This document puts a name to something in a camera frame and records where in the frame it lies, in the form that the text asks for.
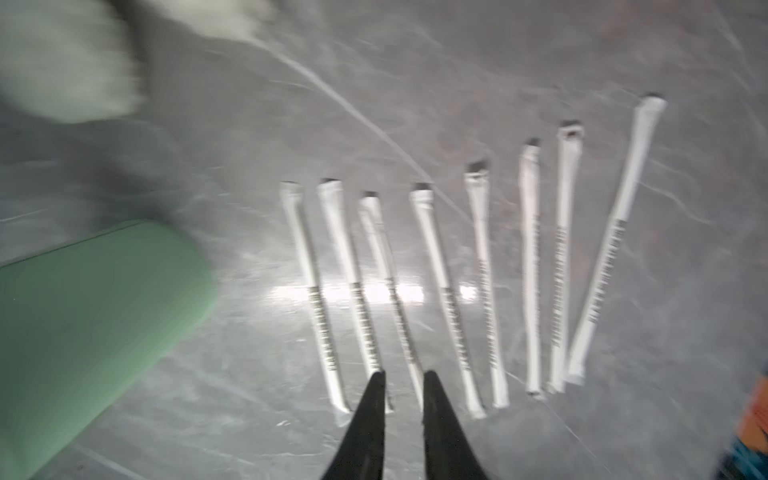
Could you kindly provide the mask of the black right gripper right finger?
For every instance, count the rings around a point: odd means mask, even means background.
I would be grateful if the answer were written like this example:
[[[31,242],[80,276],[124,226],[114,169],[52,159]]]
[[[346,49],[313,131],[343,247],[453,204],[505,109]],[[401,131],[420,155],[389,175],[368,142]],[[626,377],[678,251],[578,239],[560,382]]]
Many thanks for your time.
[[[423,382],[425,474],[429,480],[487,480],[435,371]]]

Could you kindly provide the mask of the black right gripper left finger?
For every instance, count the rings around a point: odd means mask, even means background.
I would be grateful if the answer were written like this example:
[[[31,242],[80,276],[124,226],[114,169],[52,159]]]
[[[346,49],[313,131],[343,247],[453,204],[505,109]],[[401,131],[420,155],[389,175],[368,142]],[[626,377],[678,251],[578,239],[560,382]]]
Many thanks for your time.
[[[372,374],[322,480],[382,480],[386,373]]]

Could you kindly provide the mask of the green metal straw cup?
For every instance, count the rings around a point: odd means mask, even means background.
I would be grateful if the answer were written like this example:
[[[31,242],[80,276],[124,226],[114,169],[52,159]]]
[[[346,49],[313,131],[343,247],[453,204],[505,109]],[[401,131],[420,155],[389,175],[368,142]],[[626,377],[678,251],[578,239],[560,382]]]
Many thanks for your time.
[[[1,475],[28,479],[211,312],[212,268],[153,221],[1,268]]]

